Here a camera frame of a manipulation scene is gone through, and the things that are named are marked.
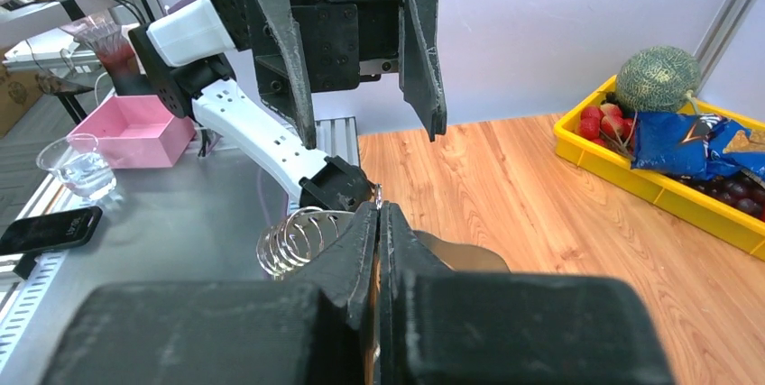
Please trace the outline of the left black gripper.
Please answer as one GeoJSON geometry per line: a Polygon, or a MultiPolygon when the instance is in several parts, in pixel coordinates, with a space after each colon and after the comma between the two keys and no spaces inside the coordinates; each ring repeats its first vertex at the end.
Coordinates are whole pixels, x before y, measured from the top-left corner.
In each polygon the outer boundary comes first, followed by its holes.
{"type": "Polygon", "coordinates": [[[446,133],[438,0],[244,0],[262,102],[317,147],[311,93],[396,72],[429,139],[446,133]]]}

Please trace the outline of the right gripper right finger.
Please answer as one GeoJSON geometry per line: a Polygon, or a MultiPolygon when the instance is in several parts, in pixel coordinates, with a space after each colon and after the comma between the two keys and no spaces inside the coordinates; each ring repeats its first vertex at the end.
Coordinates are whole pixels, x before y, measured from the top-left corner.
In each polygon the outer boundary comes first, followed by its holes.
{"type": "Polygon", "coordinates": [[[384,384],[672,384],[636,291],[609,277],[451,270],[379,214],[384,384]]]}

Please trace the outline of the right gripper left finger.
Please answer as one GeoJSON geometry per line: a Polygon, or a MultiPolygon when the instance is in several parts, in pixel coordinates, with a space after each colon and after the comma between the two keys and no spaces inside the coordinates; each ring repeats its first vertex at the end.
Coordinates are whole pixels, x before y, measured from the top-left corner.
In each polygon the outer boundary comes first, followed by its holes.
{"type": "Polygon", "coordinates": [[[45,384],[370,384],[378,210],[280,281],[111,284],[69,322],[45,384]]]}

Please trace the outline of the silver keyring plate with rings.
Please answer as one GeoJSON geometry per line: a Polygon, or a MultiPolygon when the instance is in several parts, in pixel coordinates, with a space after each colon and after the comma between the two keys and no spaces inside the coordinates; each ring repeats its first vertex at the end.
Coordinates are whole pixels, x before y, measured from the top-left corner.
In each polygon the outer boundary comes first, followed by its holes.
{"type": "MultiPolygon", "coordinates": [[[[272,280],[285,280],[315,259],[346,231],[355,213],[320,206],[291,206],[278,224],[264,229],[256,258],[272,280]]],[[[434,234],[414,230],[419,242],[441,263],[455,271],[502,272],[511,270],[501,255],[469,243],[451,243],[434,234]]]]}

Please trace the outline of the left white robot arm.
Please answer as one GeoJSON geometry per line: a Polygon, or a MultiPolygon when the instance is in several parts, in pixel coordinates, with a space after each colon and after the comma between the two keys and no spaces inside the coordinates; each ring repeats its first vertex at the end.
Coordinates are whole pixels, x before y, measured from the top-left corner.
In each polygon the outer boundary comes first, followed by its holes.
{"type": "Polygon", "coordinates": [[[195,0],[129,38],[165,107],[222,135],[300,206],[353,211],[357,166],[317,146],[312,97],[395,73],[430,138],[447,129],[438,0],[195,0]]]}

